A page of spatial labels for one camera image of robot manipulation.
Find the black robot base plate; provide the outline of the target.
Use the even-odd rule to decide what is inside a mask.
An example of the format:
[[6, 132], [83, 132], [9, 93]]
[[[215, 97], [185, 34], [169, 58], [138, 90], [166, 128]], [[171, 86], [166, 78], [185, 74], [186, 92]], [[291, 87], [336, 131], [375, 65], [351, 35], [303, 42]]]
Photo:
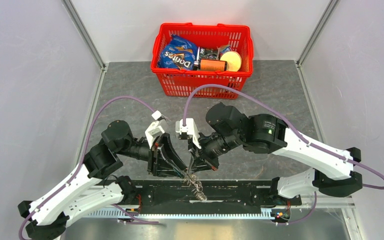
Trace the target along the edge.
[[202, 190], [182, 180], [133, 180], [135, 193], [116, 203], [139, 205], [142, 214], [257, 214], [261, 208], [300, 207], [300, 195], [275, 195], [269, 180], [202, 180]]

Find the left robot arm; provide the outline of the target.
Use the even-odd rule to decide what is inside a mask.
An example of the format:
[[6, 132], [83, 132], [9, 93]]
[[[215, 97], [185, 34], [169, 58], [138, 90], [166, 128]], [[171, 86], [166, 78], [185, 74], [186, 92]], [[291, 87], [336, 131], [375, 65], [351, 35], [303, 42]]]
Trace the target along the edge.
[[139, 202], [138, 190], [128, 176], [109, 177], [123, 166], [119, 156], [147, 162], [148, 172], [155, 177], [184, 178], [187, 166], [176, 153], [170, 135], [153, 122], [151, 141], [135, 138], [123, 120], [111, 122], [101, 140], [84, 156], [83, 162], [43, 197], [18, 205], [24, 218], [21, 233], [33, 240], [53, 240], [83, 216], [102, 207]]

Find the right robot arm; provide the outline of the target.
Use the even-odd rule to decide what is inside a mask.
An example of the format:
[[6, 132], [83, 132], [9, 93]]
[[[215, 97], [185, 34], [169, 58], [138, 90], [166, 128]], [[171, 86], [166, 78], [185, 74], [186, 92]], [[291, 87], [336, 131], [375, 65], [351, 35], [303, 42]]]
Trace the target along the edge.
[[255, 154], [273, 154], [296, 160], [308, 170], [289, 177], [275, 177], [268, 191], [269, 200], [280, 205], [304, 193], [320, 192], [331, 197], [347, 197], [363, 188], [363, 177], [354, 171], [352, 160], [360, 161], [361, 151], [340, 150], [307, 138], [282, 119], [270, 114], [247, 116], [236, 107], [218, 103], [205, 116], [212, 127], [206, 136], [194, 119], [176, 123], [180, 139], [188, 141], [191, 173], [219, 168], [219, 157], [242, 147]]

